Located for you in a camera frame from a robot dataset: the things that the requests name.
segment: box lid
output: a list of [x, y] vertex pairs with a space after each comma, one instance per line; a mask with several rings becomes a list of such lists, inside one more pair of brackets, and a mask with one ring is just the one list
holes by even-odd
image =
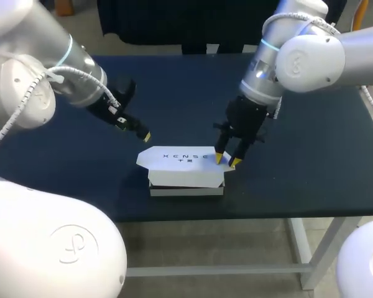
[[231, 158], [224, 152], [216, 164], [214, 147], [154, 146], [138, 155], [137, 165], [149, 170], [148, 178], [154, 186], [219, 187]]

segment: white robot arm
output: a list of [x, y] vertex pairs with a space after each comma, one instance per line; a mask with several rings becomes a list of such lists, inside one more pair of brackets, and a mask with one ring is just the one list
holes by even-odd
[[116, 298], [126, 267], [100, 210], [0, 178], [0, 298]]
[[229, 163], [241, 162], [260, 140], [260, 127], [273, 117], [285, 90], [304, 93], [331, 86], [373, 85], [373, 27], [340, 34], [324, 21], [322, 0], [281, 0], [263, 26], [263, 37], [243, 78], [241, 95], [216, 125], [217, 161], [231, 137], [241, 141]]
[[[53, 67], [56, 74], [47, 72]], [[135, 86], [107, 84], [102, 68], [38, 1], [0, 0], [0, 140], [14, 116], [15, 131], [47, 123], [55, 91], [148, 141], [147, 128], [124, 113]], [[0, 298], [116, 298], [126, 266], [119, 230], [100, 210], [0, 178]]]
[[37, 0], [0, 0], [0, 130], [33, 80], [56, 66], [63, 81], [50, 84], [43, 79], [14, 123], [15, 129], [47, 123], [55, 112], [54, 90], [73, 106], [84, 107], [101, 120], [148, 141], [148, 129], [124, 112], [134, 95], [135, 82], [121, 78], [108, 84], [105, 71]]

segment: white box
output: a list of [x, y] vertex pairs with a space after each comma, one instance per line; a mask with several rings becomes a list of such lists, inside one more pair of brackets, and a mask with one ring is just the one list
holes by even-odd
[[149, 170], [151, 196], [217, 196], [225, 187], [231, 158], [216, 164], [214, 147], [151, 147], [138, 155], [137, 165]]

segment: table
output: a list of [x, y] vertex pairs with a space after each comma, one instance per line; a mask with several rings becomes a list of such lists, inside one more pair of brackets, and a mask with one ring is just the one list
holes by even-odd
[[[79, 198], [115, 222], [288, 218], [299, 263], [268, 266], [131, 268], [129, 276], [301, 273], [313, 289], [363, 215], [373, 215], [373, 121], [355, 88], [286, 93], [265, 144], [257, 143], [217, 198], [151, 198], [136, 166], [151, 145], [214, 145], [213, 122], [251, 55], [96, 57], [110, 78], [138, 83], [129, 112], [150, 127], [146, 145], [58, 99], [44, 127], [8, 136], [0, 176]], [[335, 217], [311, 258], [300, 217]]]

